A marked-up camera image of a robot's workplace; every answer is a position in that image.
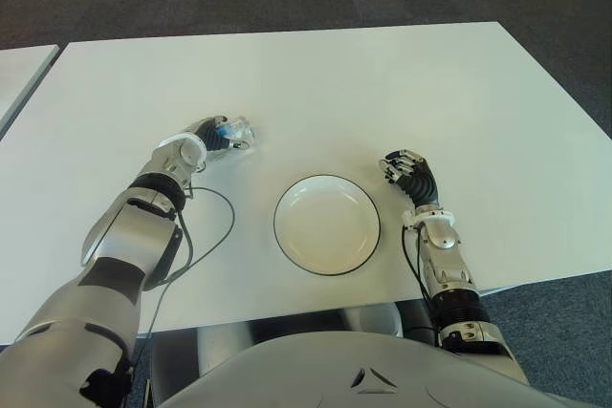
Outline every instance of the table surface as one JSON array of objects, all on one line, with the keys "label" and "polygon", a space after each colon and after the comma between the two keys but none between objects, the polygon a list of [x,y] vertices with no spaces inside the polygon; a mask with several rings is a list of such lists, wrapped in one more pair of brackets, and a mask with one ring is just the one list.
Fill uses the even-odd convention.
[{"label": "table surface", "polygon": [[[406,200],[377,165],[400,148],[428,159],[481,289],[611,268],[612,142],[497,23],[75,43],[0,142],[0,342],[79,273],[89,227],[157,142],[215,114],[258,137],[194,180],[232,200],[236,226],[154,330],[418,297]],[[337,277],[298,268],[273,236],[283,192],[321,173],[361,186],[382,223],[371,259]],[[200,192],[186,221],[197,256],[230,214]],[[159,294],[143,296],[141,331]]]},{"label": "table surface", "polygon": [[58,51],[56,45],[0,50],[0,133],[8,128]]}]

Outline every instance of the robot forearm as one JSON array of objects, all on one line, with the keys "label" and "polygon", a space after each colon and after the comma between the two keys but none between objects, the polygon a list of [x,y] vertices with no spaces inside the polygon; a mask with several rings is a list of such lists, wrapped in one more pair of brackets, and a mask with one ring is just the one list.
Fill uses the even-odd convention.
[{"label": "robot forearm", "polygon": [[203,169],[207,150],[231,146],[215,131],[225,119],[207,118],[162,142],[92,227],[83,272],[0,354],[0,406],[120,406],[142,290],[163,280],[174,260],[182,240],[174,220],[191,175]]},{"label": "robot forearm", "polygon": [[461,240],[453,227],[454,216],[439,206],[437,185],[425,159],[400,150],[387,155],[380,166],[389,182],[396,183],[415,204],[414,211],[407,210],[402,220],[405,229],[417,232],[426,301],[441,347],[527,382],[480,300],[459,251]]}]

